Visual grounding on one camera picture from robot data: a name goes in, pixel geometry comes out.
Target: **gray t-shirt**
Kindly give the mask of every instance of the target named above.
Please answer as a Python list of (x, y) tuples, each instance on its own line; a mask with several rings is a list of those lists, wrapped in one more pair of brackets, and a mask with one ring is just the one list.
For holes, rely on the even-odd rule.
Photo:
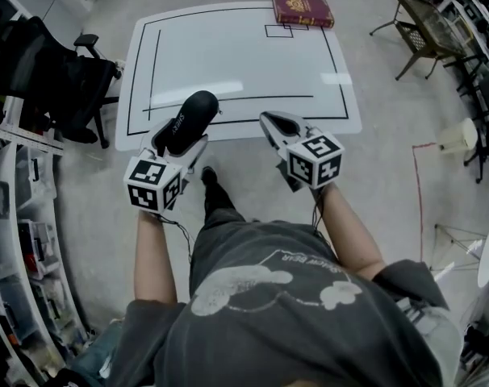
[[(313, 227), (280, 222), (202, 231), (193, 262), (188, 304), (128, 306), (110, 387), (443, 385), (443, 360), (416, 326), (447, 307), (424, 264), (368, 281)], [(431, 335), (433, 323), (420, 324)]]

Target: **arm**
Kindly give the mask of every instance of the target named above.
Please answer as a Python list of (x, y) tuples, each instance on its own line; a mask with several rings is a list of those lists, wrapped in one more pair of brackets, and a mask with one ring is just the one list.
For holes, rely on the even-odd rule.
[(367, 280), (386, 267), (372, 235), (333, 183), (322, 191), (320, 212), (341, 264)]
[(137, 227), (134, 287), (136, 299), (166, 304), (177, 302), (164, 227), (143, 211), (139, 213)]

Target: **black shoe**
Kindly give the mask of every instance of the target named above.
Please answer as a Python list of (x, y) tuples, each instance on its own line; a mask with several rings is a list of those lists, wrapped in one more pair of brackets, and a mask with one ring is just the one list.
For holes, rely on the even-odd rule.
[(218, 182), (218, 176), (215, 174), (215, 170), (210, 166), (206, 166), (202, 169), (201, 179), (205, 186), (209, 186), (210, 184), (215, 184)]

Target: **floor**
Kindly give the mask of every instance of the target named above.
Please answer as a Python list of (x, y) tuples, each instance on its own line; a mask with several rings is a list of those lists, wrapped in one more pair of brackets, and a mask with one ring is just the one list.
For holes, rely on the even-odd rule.
[[(86, 31), (100, 36), (105, 56), (124, 59), (136, 20), (186, 6), (231, 1), (242, 0), (98, 0)], [(437, 269), (451, 262), (461, 264), (460, 249), (443, 240), (435, 245), (434, 225), (487, 233), (489, 165), (482, 184), (476, 185), (477, 162), (465, 169), (462, 156), (441, 156), (435, 146), (414, 148), (435, 142), (441, 130), (469, 114), (456, 93), (455, 78), (439, 66), (426, 81), (432, 62), (419, 60), (395, 81), (409, 59), (408, 48), (393, 27), (374, 37), (368, 35), (392, 18), (395, 0), (328, 2), (363, 125), (360, 134), (339, 137), (346, 156), (338, 185), (387, 262), (424, 260)], [(116, 106), (103, 113), (113, 139)], [(58, 213), (69, 276), (87, 322), (98, 329), (122, 316), (132, 300), (137, 213), (123, 194), (123, 173), (130, 156), (132, 153), (117, 152), (113, 146), (103, 151), (98, 145), (67, 144), (58, 165)], [(308, 189), (289, 191), (265, 139), (213, 142), (205, 157), (217, 162), (222, 184), (245, 217), (311, 221), (313, 201)], [(189, 184), (171, 217), (184, 224), (195, 239), (203, 221), (200, 181)], [(187, 301), (186, 240), (175, 227), (166, 226), (166, 234), (178, 297)], [(450, 271), (438, 279), (451, 310), (463, 324), (479, 295), (475, 274), (472, 269)]]

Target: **person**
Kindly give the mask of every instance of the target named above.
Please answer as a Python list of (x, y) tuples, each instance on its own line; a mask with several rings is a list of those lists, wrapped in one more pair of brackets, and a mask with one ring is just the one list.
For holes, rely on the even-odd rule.
[(201, 178), (188, 303), (161, 222), (139, 214), (136, 300), (107, 385), (453, 385), (462, 336), (431, 273), (386, 265), (336, 185), (316, 194), (330, 246), (312, 225), (247, 223), (214, 169)]

